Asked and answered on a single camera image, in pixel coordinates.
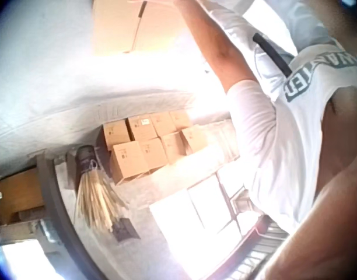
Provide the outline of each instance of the graphic print on shirt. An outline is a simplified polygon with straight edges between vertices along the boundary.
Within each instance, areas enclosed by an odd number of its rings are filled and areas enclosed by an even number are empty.
[[[283,91],[288,102],[303,94],[309,88],[313,72],[319,65],[327,65],[335,69],[357,67],[357,57],[346,51],[325,52],[314,60],[305,63],[284,83]]]

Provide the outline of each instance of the wooden panel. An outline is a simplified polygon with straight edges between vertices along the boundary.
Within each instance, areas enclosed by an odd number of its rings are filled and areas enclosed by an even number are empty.
[[[131,49],[141,4],[127,0],[94,0],[93,46],[96,55],[112,55]]]
[[[8,224],[13,214],[43,206],[37,169],[30,169],[0,181],[0,217]]]

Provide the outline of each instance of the window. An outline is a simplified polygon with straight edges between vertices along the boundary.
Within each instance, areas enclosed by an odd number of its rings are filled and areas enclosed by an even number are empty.
[[[2,246],[12,278],[16,280],[64,280],[56,273],[37,240]]]
[[[237,247],[258,214],[235,212],[242,192],[238,162],[150,206],[170,250],[192,279],[211,273]]]
[[[206,230],[219,232],[231,220],[215,175],[190,188],[188,192]]]

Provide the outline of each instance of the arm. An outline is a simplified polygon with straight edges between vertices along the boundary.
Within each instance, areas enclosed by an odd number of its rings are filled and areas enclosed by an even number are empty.
[[[225,92],[237,82],[257,81],[242,53],[196,0],[174,0],[174,5]]]

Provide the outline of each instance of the stacked cardboard boxes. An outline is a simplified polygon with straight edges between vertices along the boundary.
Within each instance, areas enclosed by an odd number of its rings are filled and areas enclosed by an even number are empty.
[[[103,125],[116,184],[151,174],[207,146],[184,110],[127,118]]]

